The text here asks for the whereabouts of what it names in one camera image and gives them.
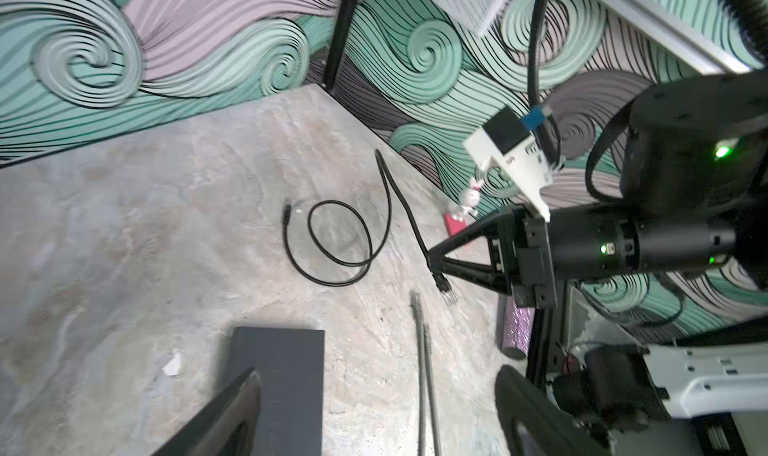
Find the large black network switch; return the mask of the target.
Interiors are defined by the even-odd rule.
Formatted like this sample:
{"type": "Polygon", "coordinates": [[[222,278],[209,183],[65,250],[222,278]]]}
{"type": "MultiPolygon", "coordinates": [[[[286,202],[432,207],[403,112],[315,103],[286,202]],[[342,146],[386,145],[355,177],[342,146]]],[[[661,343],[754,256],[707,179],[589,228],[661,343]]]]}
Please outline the large black network switch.
{"type": "Polygon", "coordinates": [[[236,327],[217,383],[249,368],[261,380],[254,455],[320,455],[323,440],[325,332],[304,328],[236,327]]]}

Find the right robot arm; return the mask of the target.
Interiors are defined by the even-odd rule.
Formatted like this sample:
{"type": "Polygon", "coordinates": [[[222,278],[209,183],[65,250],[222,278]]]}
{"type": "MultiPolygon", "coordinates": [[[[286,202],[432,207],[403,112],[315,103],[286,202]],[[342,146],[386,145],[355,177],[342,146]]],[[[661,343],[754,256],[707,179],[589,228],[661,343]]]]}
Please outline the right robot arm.
{"type": "MultiPolygon", "coordinates": [[[[502,109],[465,142],[481,168],[504,170],[534,207],[505,208],[426,253],[441,290],[455,276],[522,307],[553,308],[569,282],[682,272],[738,262],[767,286],[767,74],[699,76],[653,86],[624,105],[593,146],[585,174],[626,142],[620,195],[585,183],[592,206],[551,210],[541,190],[558,144],[551,110],[502,109]]],[[[718,346],[600,344],[551,383],[570,416],[609,429],[767,406],[767,342],[726,333],[718,346]]]]}

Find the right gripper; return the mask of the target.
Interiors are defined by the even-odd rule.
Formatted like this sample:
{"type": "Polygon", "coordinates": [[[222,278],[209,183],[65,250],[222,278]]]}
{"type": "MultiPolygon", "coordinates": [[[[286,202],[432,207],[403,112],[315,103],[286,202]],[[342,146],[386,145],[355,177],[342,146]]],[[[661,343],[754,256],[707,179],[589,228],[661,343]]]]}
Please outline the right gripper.
{"type": "Polygon", "coordinates": [[[542,217],[531,216],[525,210],[502,208],[437,244],[427,257],[441,293],[452,290],[447,279],[452,276],[512,296],[520,308],[557,306],[548,225],[542,217]],[[489,242],[491,265],[446,258],[481,237],[489,242]]]}

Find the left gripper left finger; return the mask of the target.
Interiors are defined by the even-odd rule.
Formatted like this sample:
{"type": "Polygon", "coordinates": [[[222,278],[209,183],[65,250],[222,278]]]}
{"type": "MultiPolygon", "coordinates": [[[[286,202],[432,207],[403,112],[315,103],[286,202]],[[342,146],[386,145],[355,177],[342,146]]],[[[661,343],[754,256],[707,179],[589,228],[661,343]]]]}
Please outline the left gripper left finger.
{"type": "Polygon", "coordinates": [[[250,455],[260,408],[261,379],[248,368],[154,455],[250,455]]]}

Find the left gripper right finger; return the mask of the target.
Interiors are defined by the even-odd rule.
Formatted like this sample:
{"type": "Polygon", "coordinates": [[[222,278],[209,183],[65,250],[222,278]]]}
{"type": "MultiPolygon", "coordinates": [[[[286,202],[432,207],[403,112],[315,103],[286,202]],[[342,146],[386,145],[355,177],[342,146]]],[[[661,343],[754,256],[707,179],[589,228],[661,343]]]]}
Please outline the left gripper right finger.
{"type": "Polygon", "coordinates": [[[522,425],[545,455],[610,455],[557,409],[514,367],[504,365],[494,383],[495,406],[511,455],[523,455],[522,425]]]}

